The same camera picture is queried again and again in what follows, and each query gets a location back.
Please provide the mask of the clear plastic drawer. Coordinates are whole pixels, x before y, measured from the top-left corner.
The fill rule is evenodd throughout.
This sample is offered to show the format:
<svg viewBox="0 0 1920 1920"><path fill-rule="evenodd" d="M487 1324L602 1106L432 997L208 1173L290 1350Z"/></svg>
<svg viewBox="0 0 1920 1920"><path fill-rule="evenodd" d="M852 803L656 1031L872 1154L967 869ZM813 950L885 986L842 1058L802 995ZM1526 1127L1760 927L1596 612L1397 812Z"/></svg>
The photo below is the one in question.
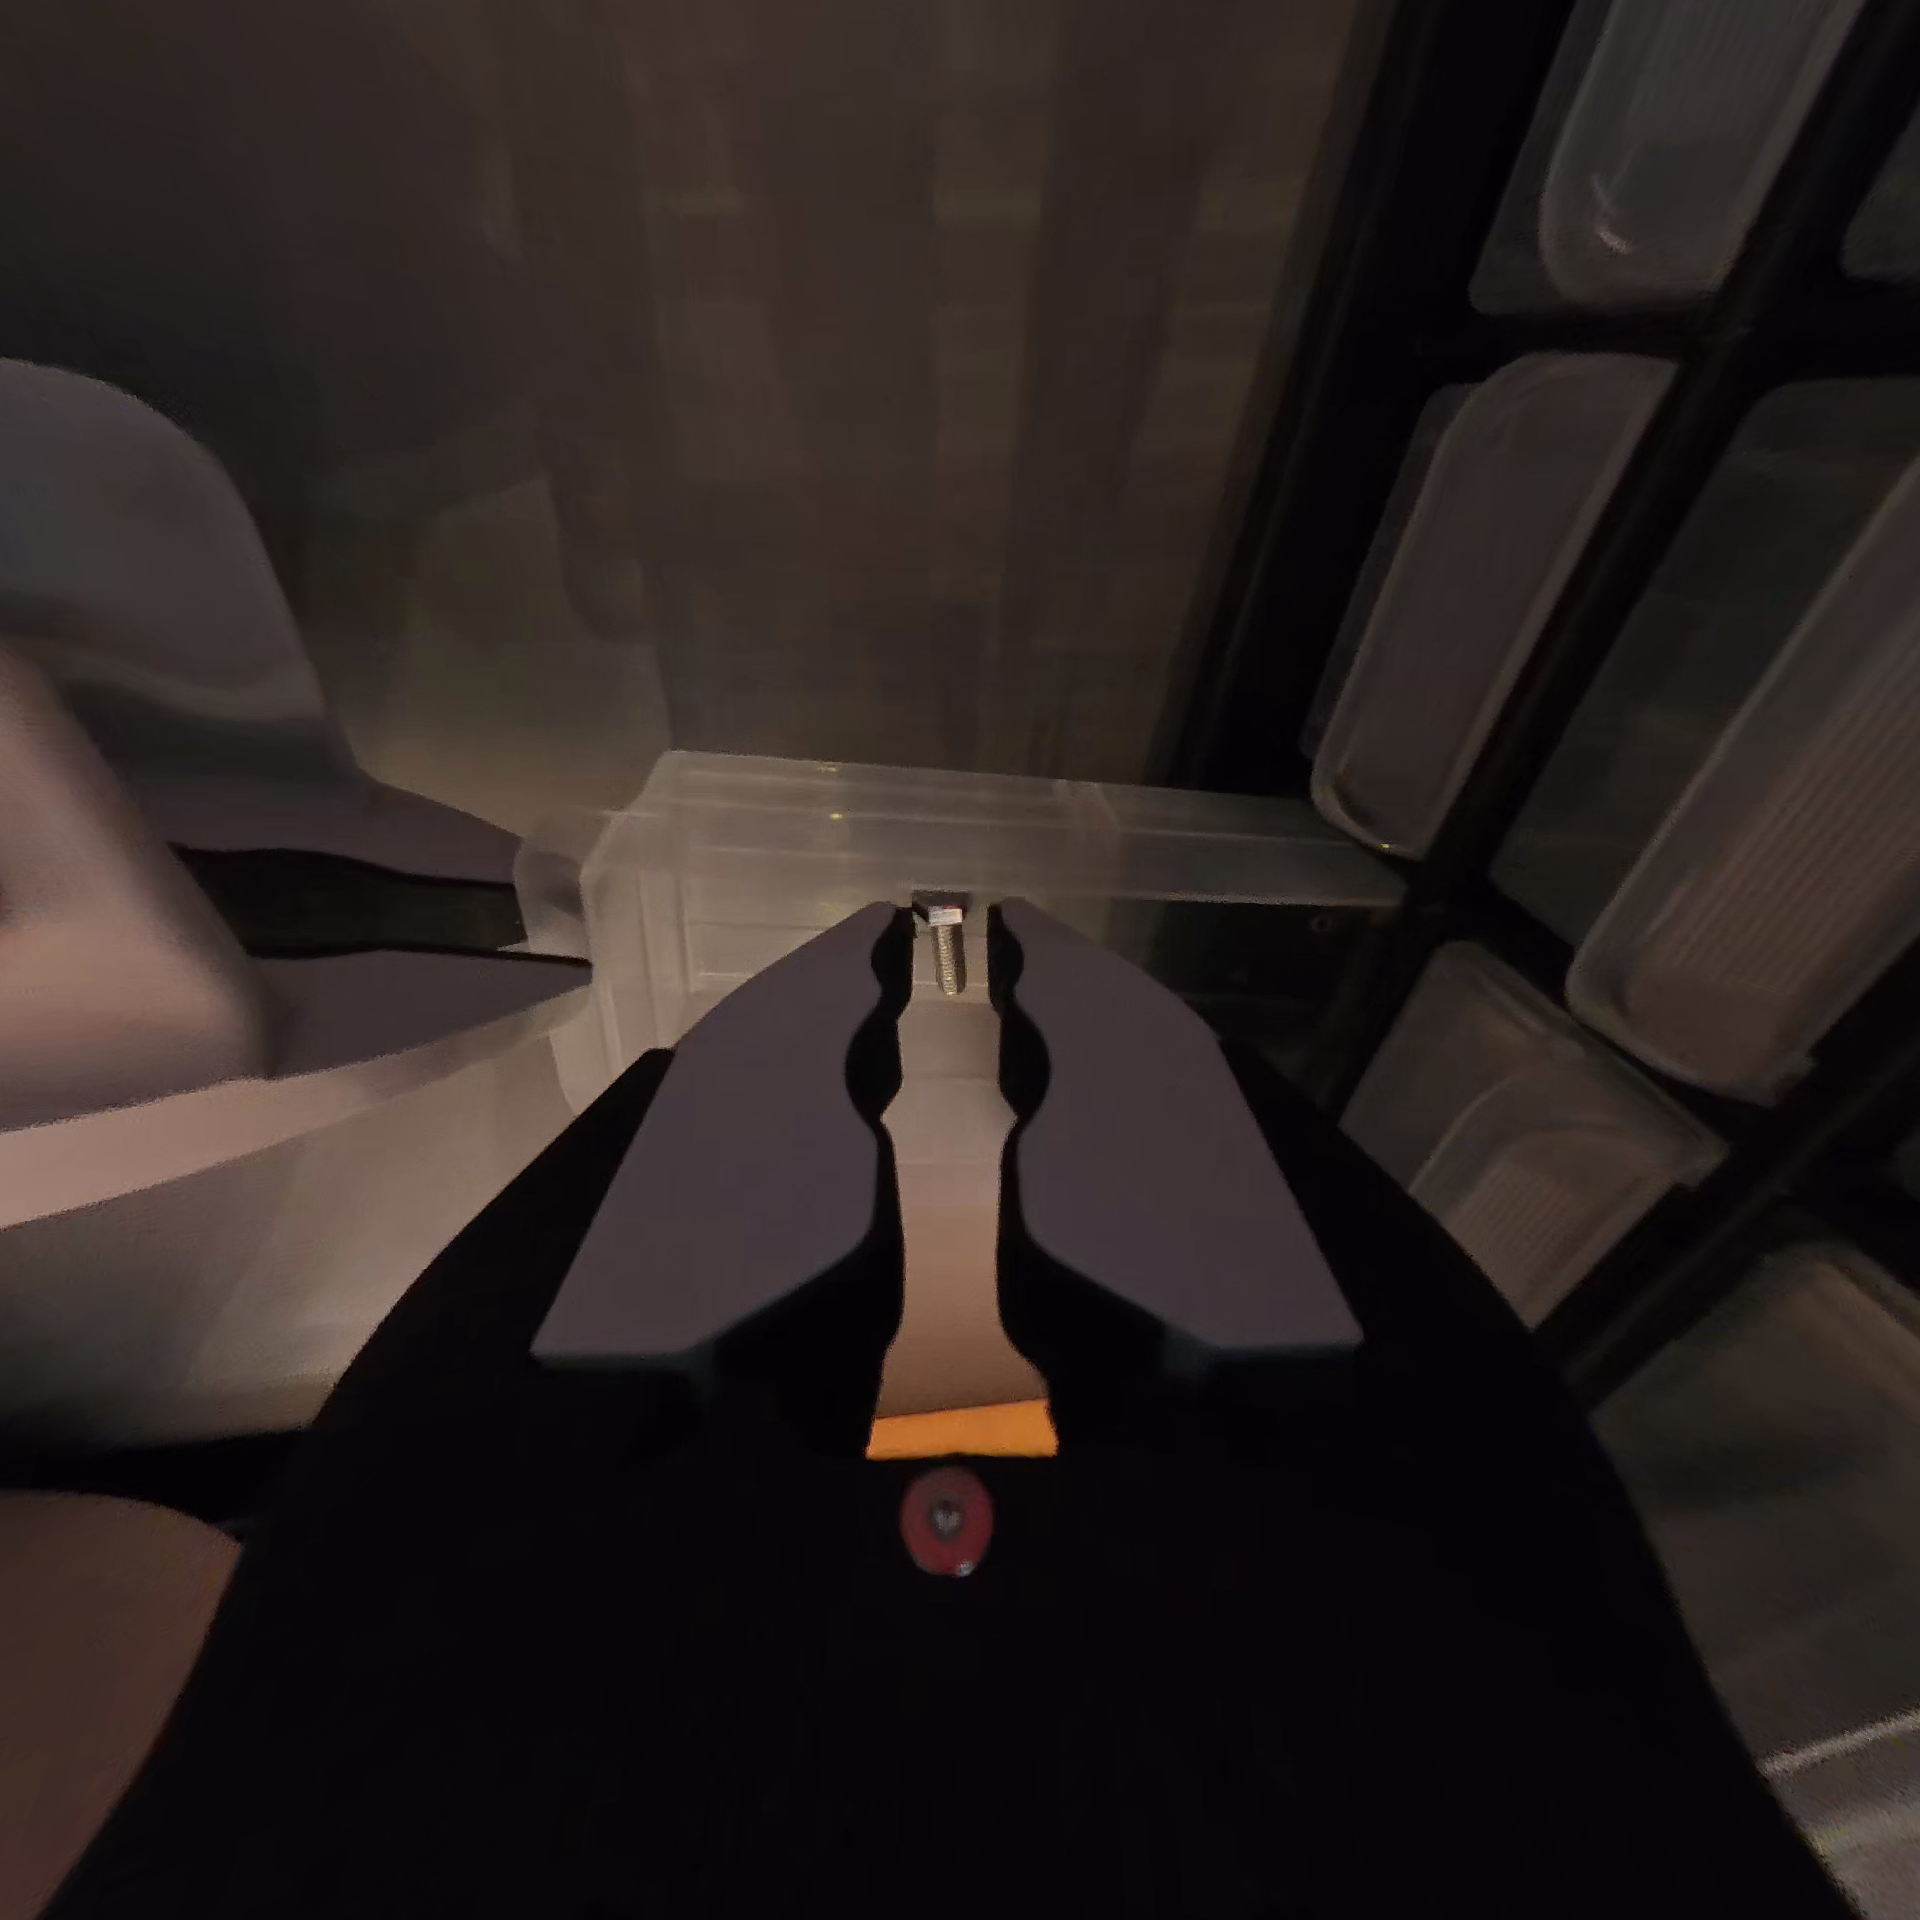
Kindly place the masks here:
<svg viewBox="0 0 1920 1920"><path fill-rule="evenodd" d="M627 807L570 807L519 845L530 953L581 957L614 1049L678 1038L733 987L862 906L974 898L967 995L990 998L987 918L1023 898L1138 964L1165 917L1339 932L1400 881L1309 804L1149 783L967 775L846 758L667 753Z"/></svg>

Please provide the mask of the yellow plastic bin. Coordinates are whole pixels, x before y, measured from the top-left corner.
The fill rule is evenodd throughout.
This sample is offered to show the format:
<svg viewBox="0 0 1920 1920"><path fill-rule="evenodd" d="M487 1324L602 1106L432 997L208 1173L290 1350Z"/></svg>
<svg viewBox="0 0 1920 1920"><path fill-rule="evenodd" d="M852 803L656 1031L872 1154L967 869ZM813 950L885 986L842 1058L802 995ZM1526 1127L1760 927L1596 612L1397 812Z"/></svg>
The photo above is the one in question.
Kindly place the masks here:
<svg viewBox="0 0 1920 1920"><path fill-rule="evenodd" d="M877 1417L867 1444L868 1460L940 1457L1058 1453L1058 1433L1043 1398L997 1402L971 1407L936 1407Z"/></svg>

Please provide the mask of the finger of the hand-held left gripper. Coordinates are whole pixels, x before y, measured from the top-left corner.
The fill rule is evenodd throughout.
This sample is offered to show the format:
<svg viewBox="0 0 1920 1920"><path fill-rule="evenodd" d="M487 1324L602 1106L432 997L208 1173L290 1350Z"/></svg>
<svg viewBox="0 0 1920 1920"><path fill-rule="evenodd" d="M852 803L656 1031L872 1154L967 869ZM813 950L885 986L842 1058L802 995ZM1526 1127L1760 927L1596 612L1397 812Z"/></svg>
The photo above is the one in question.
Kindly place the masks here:
<svg viewBox="0 0 1920 1920"><path fill-rule="evenodd" d="M143 399L3 366L3 594L162 842L512 885L512 833L364 770L244 498Z"/></svg>
<svg viewBox="0 0 1920 1920"><path fill-rule="evenodd" d="M3 1220L239 1162L540 1038L589 967L373 947L253 957L52 683L4 659Z"/></svg>

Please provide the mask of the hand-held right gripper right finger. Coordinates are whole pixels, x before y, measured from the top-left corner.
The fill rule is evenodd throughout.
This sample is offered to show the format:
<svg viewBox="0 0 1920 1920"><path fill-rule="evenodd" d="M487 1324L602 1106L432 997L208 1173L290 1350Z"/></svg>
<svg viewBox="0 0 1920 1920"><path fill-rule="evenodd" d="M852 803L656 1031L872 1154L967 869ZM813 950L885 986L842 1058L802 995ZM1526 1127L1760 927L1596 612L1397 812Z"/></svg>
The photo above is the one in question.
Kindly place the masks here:
<svg viewBox="0 0 1920 1920"><path fill-rule="evenodd" d="M999 1282L1086 1282L1196 1363L1335 1361L1360 1321L1213 1029L1117 950L1023 898L990 914Z"/></svg>

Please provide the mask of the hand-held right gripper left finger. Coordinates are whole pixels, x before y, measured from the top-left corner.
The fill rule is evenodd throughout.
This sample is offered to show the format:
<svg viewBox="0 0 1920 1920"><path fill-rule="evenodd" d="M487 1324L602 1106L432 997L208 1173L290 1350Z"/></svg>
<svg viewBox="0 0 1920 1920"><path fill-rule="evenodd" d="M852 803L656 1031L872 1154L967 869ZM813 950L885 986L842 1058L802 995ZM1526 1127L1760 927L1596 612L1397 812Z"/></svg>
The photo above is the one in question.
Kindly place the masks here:
<svg viewBox="0 0 1920 1920"><path fill-rule="evenodd" d="M534 1333L551 1367L678 1365L826 1318L877 1371L906 1303L898 1020L917 923L868 903L722 997L652 1105Z"/></svg>

